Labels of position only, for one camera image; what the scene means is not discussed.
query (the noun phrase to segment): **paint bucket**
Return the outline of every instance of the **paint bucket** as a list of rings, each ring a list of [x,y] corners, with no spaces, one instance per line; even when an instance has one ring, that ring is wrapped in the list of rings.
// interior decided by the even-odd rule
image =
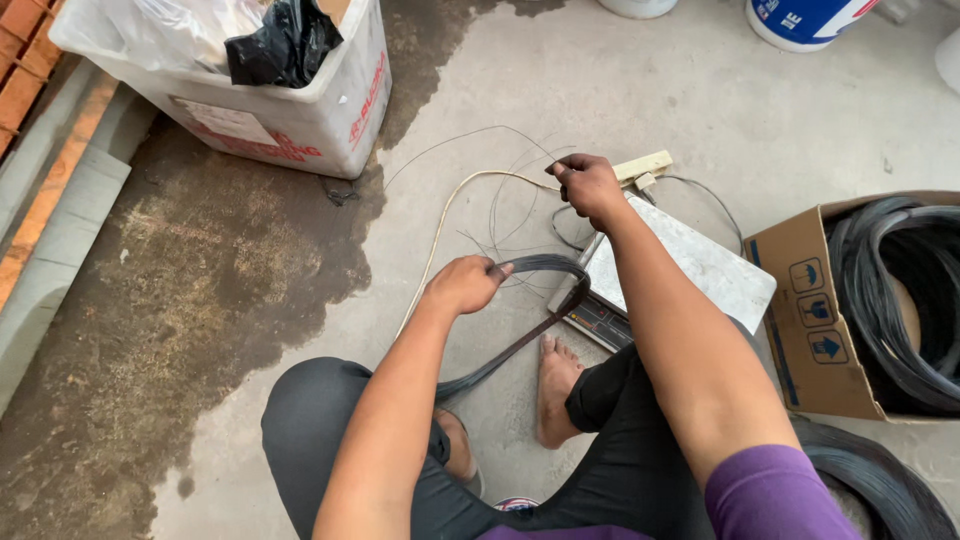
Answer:
[[[960,92],[960,30],[957,30],[937,47],[933,59],[937,64],[937,71],[944,81]]]
[[[819,51],[879,0],[747,0],[747,20],[760,37],[791,53]]]
[[[632,19],[652,19],[669,12],[677,0],[597,0],[608,10]]]

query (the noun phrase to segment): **scale platform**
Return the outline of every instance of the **scale platform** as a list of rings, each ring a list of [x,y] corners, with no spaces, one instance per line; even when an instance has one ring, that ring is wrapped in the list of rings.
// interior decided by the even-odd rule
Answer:
[[[633,193],[624,195],[686,276],[720,310],[750,332],[756,331],[777,289],[777,280]],[[632,343],[634,336],[613,248],[604,234],[594,235],[580,255],[580,263],[590,275],[590,293],[564,320],[615,353]],[[575,283],[573,278],[566,278],[547,305],[551,311],[557,311]]]

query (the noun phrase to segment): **black plastic bag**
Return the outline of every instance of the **black plastic bag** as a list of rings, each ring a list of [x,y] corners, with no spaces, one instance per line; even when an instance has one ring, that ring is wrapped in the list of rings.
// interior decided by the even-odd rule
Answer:
[[[313,0],[275,0],[263,16],[262,28],[224,41],[230,81],[303,88],[317,74],[326,53],[343,41]]]

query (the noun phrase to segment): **white plastic bag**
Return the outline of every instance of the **white plastic bag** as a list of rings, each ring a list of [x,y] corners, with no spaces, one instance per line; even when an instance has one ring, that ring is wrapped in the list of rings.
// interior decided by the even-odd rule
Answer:
[[[99,7],[123,38],[130,61],[144,69],[224,75],[224,40],[255,32],[266,12],[256,0],[99,0]]]

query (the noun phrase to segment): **cardboard box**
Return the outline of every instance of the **cardboard box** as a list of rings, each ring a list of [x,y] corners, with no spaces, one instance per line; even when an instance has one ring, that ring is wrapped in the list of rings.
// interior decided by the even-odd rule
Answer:
[[[790,410],[887,422],[923,420],[887,414],[874,399],[847,321],[837,306],[827,255],[824,220],[892,195],[907,195],[928,204],[960,205],[957,191],[899,191],[859,197],[818,205],[744,242],[747,260],[777,279],[764,326],[783,400]],[[905,288],[898,297],[911,341],[919,347],[916,308]]]

